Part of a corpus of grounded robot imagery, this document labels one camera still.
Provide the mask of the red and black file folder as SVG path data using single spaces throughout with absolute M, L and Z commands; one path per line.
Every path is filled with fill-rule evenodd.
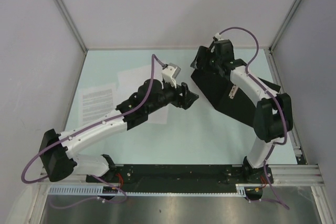
M 203 70 L 194 70 L 191 78 L 216 111 L 253 127 L 256 105 L 240 86 Z

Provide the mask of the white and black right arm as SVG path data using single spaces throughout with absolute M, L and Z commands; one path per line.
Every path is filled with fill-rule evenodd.
M 229 40 L 199 46 L 191 67 L 192 80 L 216 111 L 254 129 L 256 139 L 241 168 L 243 179 L 254 183 L 267 177 L 274 147 L 285 145 L 293 128 L 290 95 L 280 94 L 236 59 Z

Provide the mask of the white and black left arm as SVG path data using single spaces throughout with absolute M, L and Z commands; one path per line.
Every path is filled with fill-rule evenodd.
M 186 83 L 175 87 L 159 80 L 146 80 L 137 92 L 95 122 L 68 132 L 44 133 L 40 159 L 51 182 L 61 181 L 71 174 L 96 177 L 105 182 L 115 178 L 116 166 L 107 154 L 82 155 L 80 152 L 100 140 L 128 131 L 146 122 L 150 114 L 171 104 L 187 110 L 199 98 Z

